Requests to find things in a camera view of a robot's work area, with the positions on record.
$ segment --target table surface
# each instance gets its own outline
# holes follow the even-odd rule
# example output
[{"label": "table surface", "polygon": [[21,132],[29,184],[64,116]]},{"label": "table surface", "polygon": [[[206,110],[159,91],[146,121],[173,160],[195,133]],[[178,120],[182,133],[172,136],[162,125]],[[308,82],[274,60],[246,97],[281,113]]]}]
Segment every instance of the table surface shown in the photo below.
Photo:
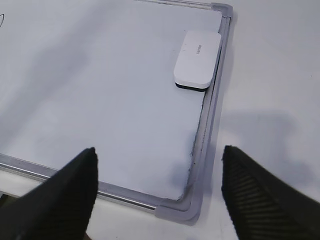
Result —
[{"label": "table surface", "polygon": [[[220,2],[234,7],[234,18],[198,222],[177,224],[97,199],[88,226],[93,240],[236,240],[221,194],[225,145],[320,202],[320,2]],[[38,184],[0,171],[0,191],[21,196]]]}]

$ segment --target whiteboard frame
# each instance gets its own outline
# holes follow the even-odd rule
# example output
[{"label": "whiteboard frame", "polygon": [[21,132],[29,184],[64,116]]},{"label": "whiteboard frame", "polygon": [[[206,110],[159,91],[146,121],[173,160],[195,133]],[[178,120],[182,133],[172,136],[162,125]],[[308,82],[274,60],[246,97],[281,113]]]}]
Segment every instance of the whiteboard frame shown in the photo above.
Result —
[{"label": "whiteboard frame", "polygon": [[[202,112],[194,143],[192,164],[183,196],[179,200],[165,199],[99,181],[97,197],[152,213],[158,218],[178,223],[192,224],[198,219],[201,210],[205,163],[206,161],[214,160],[206,159],[206,157],[217,107],[218,90],[226,55],[233,8],[230,5],[221,3],[201,3],[184,0],[138,1],[220,11],[222,13],[222,20],[219,33],[221,34],[222,41],[219,58],[215,66],[213,81],[203,99]],[[0,154],[0,170],[41,182],[46,181],[57,172],[55,169],[3,154]]]}]

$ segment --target whiteboard surface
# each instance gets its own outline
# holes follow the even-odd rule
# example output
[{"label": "whiteboard surface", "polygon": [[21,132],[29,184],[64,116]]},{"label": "whiteboard surface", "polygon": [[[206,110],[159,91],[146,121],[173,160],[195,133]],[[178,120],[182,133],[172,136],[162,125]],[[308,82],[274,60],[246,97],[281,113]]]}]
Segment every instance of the whiteboard surface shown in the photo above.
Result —
[{"label": "whiteboard surface", "polygon": [[99,180],[177,199],[204,93],[173,70],[221,13],[133,0],[0,3],[0,153],[60,169],[96,147]]}]

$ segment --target plastic corner piece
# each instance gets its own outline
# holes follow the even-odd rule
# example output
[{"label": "plastic corner piece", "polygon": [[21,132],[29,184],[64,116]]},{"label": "plastic corner piece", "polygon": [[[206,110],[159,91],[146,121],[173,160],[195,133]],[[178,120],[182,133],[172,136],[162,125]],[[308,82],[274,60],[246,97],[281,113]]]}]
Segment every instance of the plastic corner piece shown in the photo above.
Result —
[{"label": "plastic corner piece", "polygon": [[203,185],[201,180],[197,180],[180,200],[165,199],[154,213],[157,218],[192,226],[200,216],[202,202]]},{"label": "plastic corner piece", "polygon": [[211,3],[211,8],[213,10],[220,11],[222,13],[222,17],[224,18],[232,18],[234,14],[234,8],[231,5],[224,3]]}]

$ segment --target white eraser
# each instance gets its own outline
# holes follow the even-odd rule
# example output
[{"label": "white eraser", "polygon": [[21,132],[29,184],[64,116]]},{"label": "white eraser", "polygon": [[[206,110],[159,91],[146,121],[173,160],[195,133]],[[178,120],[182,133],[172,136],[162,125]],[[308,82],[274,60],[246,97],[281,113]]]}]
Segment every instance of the white eraser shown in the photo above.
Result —
[{"label": "white eraser", "polygon": [[173,72],[178,87],[204,91],[210,86],[220,41],[217,32],[187,32]]}]

